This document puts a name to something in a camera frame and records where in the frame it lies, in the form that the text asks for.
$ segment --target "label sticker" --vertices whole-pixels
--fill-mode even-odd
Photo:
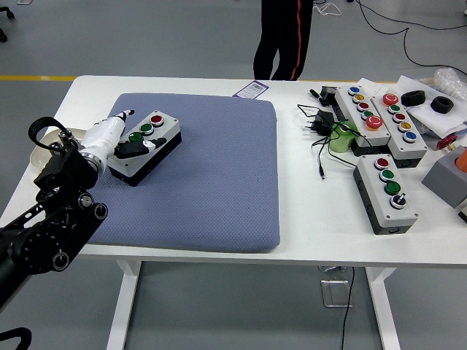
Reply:
[[[257,98],[264,91],[268,90],[269,86],[266,86],[260,83],[257,80],[253,80],[250,84],[241,89],[238,93],[233,95],[233,97],[242,97],[242,98]]]

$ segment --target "gray floor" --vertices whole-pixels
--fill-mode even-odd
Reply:
[[[54,115],[71,82],[4,76],[133,75],[252,78],[260,36],[259,0],[0,1],[0,212],[33,149],[26,131]],[[388,17],[430,26],[467,24],[464,0],[363,1]],[[341,17],[314,13],[301,79],[395,81],[432,77],[404,56],[403,37],[364,22],[357,3],[336,0]],[[368,13],[380,30],[398,31]],[[411,26],[407,50],[423,64],[464,71],[466,29]],[[31,349],[104,349],[122,273],[114,262],[77,260],[63,273],[35,276],[0,314],[0,332],[29,327]],[[316,267],[144,264],[128,334],[130,349],[339,349],[344,312],[324,308]],[[467,271],[399,269],[387,280],[402,349],[464,349]],[[366,278],[357,269],[346,349],[380,349]],[[13,349],[13,342],[0,349]]]

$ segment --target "white table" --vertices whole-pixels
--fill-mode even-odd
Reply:
[[[122,93],[178,93],[232,96],[250,80],[180,79],[149,77],[77,78],[55,118],[67,128],[88,129],[107,117]],[[402,235],[373,234],[352,168],[323,152],[326,179],[318,176],[318,136],[304,128],[306,118],[297,104],[318,106],[309,89],[338,82],[265,82],[270,88],[259,99],[273,103],[277,113],[279,224],[281,243],[267,253],[220,253],[134,246],[86,245],[81,257],[117,260],[124,271],[108,349],[122,349],[131,314],[141,261],[337,265],[366,267],[385,349],[399,349],[384,280],[397,267],[467,267],[466,226],[443,200],[420,182],[444,151],[429,151],[418,167],[401,169],[404,183],[420,215]],[[351,152],[342,156],[356,163]],[[3,226],[35,204],[30,164],[3,216]]]

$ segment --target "person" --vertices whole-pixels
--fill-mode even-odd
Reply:
[[[313,0],[261,0],[261,38],[253,61],[255,79],[297,80],[304,69]]]

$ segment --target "blue button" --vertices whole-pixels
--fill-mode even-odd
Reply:
[[[350,93],[353,93],[353,94],[356,94],[356,93],[359,93],[360,92],[360,89],[356,86],[352,86],[350,89],[349,89],[349,92]]]
[[[406,137],[411,140],[415,140],[417,138],[417,135],[414,133],[411,133],[410,131],[406,133]]]

